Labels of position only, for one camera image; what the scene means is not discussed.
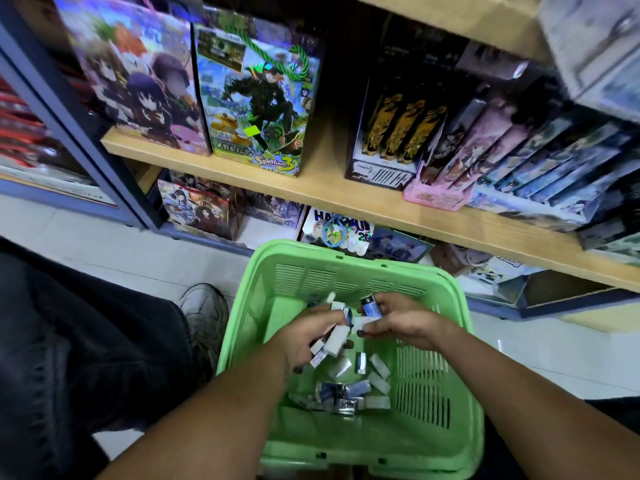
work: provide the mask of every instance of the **yellow duck character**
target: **yellow duck character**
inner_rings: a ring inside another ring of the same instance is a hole
[[[209,126],[212,130],[222,131],[231,135],[230,142],[242,146],[253,146],[251,138],[238,133],[238,123],[228,112],[217,112],[213,115],[213,120]]]

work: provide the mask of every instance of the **splatoon 3 logo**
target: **splatoon 3 logo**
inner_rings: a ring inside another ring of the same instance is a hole
[[[274,155],[270,152],[265,152],[263,155],[254,155],[251,159],[251,164],[278,173],[290,173],[292,175],[298,172],[299,165],[297,159],[281,154]]]

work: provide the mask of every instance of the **shoe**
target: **shoe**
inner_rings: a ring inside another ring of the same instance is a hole
[[[187,323],[197,361],[202,365],[203,383],[216,373],[222,339],[229,319],[229,307],[222,293],[208,283],[185,291],[178,303]]]

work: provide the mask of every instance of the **jeans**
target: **jeans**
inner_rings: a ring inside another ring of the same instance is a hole
[[[201,377],[171,301],[0,238],[0,480],[94,478],[108,459],[92,433],[146,430]],[[588,402],[640,434],[640,398]],[[473,478],[525,478],[488,418]]]

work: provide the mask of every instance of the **green rope handle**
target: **green rope handle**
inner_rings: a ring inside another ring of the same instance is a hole
[[[233,35],[237,35],[242,39],[242,41],[249,46],[249,48],[254,51],[256,54],[260,55],[265,62],[268,62],[272,66],[276,67],[277,70],[286,74],[288,78],[291,80],[305,80],[309,74],[309,57],[305,52],[305,49],[301,45],[294,45],[289,49],[293,54],[297,54],[300,56],[300,61],[302,62],[302,71],[293,72],[288,66],[283,64],[282,62],[274,59],[272,56],[268,55],[263,49],[258,47],[253,40],[249,38],[246,32],[239,30],[231,25],[225,27],[225,31],[232,33]]]

